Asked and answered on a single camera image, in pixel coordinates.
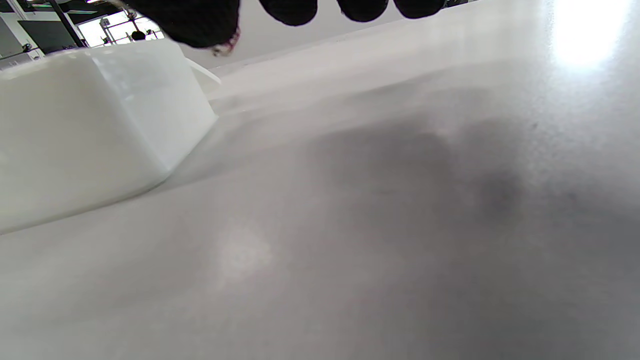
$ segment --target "computer monitor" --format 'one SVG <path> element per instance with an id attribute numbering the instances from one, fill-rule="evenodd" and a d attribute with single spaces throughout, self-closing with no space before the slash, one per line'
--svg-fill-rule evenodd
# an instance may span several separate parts
<path id="1" fill-rule="evenodd" d="M 20 20 L 18 23 L 45 54 L 77 47 L 60 21 Z"/>

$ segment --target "gray table surface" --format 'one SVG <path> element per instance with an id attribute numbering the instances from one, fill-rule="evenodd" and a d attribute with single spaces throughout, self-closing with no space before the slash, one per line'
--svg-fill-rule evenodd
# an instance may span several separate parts
<path id="1" fill-rule="evenodd" d="M 483 0 L 226 76 L 165 184 L 0 237 L 0 357 L 639 358 L 639 26 Z"/>

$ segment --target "white plastic bin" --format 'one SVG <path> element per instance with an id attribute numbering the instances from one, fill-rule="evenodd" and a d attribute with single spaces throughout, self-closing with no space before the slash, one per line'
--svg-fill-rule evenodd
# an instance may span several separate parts
<path id="1" fill-rule="evenodd" d="M 169 40 L 82 49 L 0 72 L 0 233 L 159 184 L 216 121 Z"/>

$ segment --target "wall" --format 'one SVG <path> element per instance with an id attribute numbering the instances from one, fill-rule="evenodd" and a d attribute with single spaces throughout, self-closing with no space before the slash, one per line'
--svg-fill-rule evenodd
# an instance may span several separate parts
<path id="1" fill-rule="evenodd" d="M 182 46 L 182 52 L 186 57 L 207 69 L 244 62 L 269 53 L 402 19 L 393 2 L 389 3 L 387 10 L 381 17 L 362 24 L 353 22 L 341 14 L 336 0 L 319 0 L 315 19 L 307 25 L 292 28 L 269 16 L 258 0 L 244 0 L 240 9 L 242 33 L 231 56 L 216 58 L 209 51 L 192 49 L 186 45 Z"/>
<path id="2" fill-rule="evenodd" d="M 22 46 L 16 40 L 11 29 L 0 18 L 0 58 L 22 52 Z"/>

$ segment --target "black glove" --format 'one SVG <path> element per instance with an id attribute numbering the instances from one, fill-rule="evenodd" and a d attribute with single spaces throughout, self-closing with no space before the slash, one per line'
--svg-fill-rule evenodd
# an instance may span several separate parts
<path id="1" fill-rule="evenodd" d="M 276 20 L 304 25 L 316 16 L 318 0 L 259 0 Z M 353 21 L 377 19 L 388 0 L 337 0 L 342 13 Z M 446 0 L 394 0 L 404 17 L 418 19 L 440 11 Z M 238 27 L 240 0 L 126 0 L 153 20 L 172 39 L 192 47 L 224 44 Z"/>

